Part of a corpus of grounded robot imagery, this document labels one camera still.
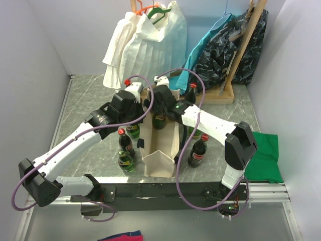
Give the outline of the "cream canvas tote bag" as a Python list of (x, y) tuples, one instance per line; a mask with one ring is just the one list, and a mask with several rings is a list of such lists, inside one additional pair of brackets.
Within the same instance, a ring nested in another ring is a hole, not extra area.
[(145, 164), (146, 177), (174, 178), (175, 156), (180, 149), (179, 124), (169, 119), (163, 129), (157, 130), (152, 124), (153, 112), (149, 112), (140, 124), (137, 146)]

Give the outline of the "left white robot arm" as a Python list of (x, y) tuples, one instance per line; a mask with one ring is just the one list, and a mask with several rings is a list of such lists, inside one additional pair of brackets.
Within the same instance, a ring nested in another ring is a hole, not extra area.
[(116, 93), (85, 118), (84, 122), (65, 140), (44, 155), (19, 163), (23, 187), (36, 204), (44, 207), (58, 197), (81, 195), (93, 202), (101, 196), (100, 183), (90, 174), (80, 177), (63, 177), (64, 169), (80, 154), (101, 142), (119, 126), (142, 119), (141, 92), (126, 88)]

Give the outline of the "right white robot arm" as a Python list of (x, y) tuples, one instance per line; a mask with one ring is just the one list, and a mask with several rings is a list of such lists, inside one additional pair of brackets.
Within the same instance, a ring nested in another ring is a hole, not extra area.
[(186, 100), (176, 100), (166, 85), (153, 89), (152, 110), (164, 114), (169, 120), (198, 130), (216, 139), (225, 148), (224, 158), (227, 163), (221, 180), (221, 197), (231, 200), (237, 195), (235, 184), (245, 172), (249, 161), (258, 149), (257, 141), (249, 124), (241, 121), (234, 123), (218, 118), (201, 110)]

